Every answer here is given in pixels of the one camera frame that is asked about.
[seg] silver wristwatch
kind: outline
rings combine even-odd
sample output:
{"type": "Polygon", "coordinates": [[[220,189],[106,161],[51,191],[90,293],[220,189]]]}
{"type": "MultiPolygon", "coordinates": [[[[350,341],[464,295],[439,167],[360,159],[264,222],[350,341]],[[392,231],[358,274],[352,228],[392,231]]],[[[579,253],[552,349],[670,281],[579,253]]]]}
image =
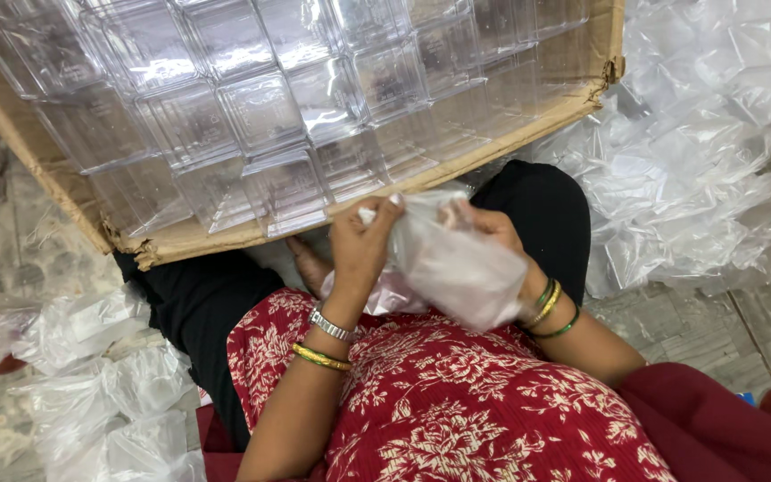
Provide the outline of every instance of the silver wristwatch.
{"type": "Polygon", "coordinates": [[[341,327],[338,327],[336,325],[329,323],[329,320],[324,318],[323,315],[320,313],[320,308],[322,307],[323,307],[323,302],[320,302],[311,311],[311,314],[308,315],[308,322],[313,325],[319,326],[320,329],[327,332],[327,334],[334,336],[340,341],[346,341],[347,343],[352,343],[353,341],[356,341],[355,332],[347,331],[341,327]]]}

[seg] hand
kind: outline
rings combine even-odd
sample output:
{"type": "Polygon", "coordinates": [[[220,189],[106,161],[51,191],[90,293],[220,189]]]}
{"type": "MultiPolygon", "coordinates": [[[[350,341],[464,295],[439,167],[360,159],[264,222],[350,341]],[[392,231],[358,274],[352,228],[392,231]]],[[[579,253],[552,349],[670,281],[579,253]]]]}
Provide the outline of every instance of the hand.
{"type": "Polygon", "coordinates": [[[335,216],[329,239],[335,260],[335,288],[352,292],[367,300],[383,267],[386,265],[386,246],[391,226],[403,214],[401,195],[372,196],[335,216]],[[359,217],[359,208],[376,211],[373,224],[365,226],[359,217]]]}
{"type": "Polygon", "coordinates": [[[513,227],[507,214],[476,208],[468,201],[463,201],[463,203],[463,207],[472,215],[474,227],[478,232],[491,236],[500,245],[517,253],[520,257],[528,257],[522,249],[522,241],[519,239],[517,230],[513,227]]]}

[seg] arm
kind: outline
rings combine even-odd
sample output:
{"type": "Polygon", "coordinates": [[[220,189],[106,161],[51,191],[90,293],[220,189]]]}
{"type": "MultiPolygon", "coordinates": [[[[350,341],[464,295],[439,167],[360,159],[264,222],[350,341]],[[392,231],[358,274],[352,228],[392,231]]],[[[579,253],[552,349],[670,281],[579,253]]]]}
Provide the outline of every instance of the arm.
{"type": "MultiPolygon", "coordinates": [[[[510,218],[504,213],[473,208],[468,203],[467,208],[473,213],[477,230],[495,237],[500,244],[525,257],[529,271],[519,296],[521,301],[534,304],[546,290],[548,279],[540,266],[525,254],[510,218]]],[[[556,333],[567,326],[575,314],[576,304],[562,292],[551,313],[540,324],[531,327],[531,332],[556,333]]],[[[530,321],[518,320],[517,326],[525,328],[530,321]]],[[[564,334],[537,338],[536,341],[551,361],[584,371],[610,387],[617,386],[632,371],[646,364],[635,348],[584,310],[564,334]]]]}
{"type": "MultiPolygon", "coordinates": [[[[370,197],[336,216],[330,230],[335,258],[335,287],[323,306],[329,322],[356,329],[368,295],[386,263],[386,241],[402,207],[388,199],[370,197]],[[361,207],[377,210],[365,229],[358,219],[361,207]]],[[[346,360],[349,344],[312,327],[303,345],[329,357],[346,360]]],[[[236,479],[271,480],[304,477],[323,457],[344,372],[295,357],[266,401],[236,479]]]]}

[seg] red dress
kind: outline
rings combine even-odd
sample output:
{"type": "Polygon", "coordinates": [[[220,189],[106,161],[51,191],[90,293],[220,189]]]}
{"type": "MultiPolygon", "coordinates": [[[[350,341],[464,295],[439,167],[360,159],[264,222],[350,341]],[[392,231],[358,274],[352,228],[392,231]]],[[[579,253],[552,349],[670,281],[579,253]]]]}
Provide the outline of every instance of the red dress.
{"type": "MultiPolygon", "coordinates": [[[[284,288],[228,336],[249,427],[293,359],[290,346],[305,338],[315,304],[284,288]]],[[[359,329],[327,480],[674,480],[617,393],[541,360],[512,326],[469,332],[433,310],[363,315],[359,329]]]]}

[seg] leg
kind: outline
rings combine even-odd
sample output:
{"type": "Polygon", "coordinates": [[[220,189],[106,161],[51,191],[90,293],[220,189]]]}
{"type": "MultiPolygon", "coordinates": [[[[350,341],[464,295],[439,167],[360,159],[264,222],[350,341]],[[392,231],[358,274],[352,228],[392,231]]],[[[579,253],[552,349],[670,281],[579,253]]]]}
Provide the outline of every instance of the leg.
{"type": "Polygon", "coordinates": [[[582,188],[560,169],[511,160],[475,194],[472,205],[501,211],[517,228],[525,252],[560,281],[578,305],[585,292],[591,230],[582,188]]]}
{"type": "Polygon", "coordinates": [[[124,282],[151,304],[151,326],[192,358],[192,378],[205,389],[234,444],[244,450],[249,428],[228,369],[230,330],[284,282],[241,250],[171,262],[142,272],[133,255],[115,252],[124,282]]]}

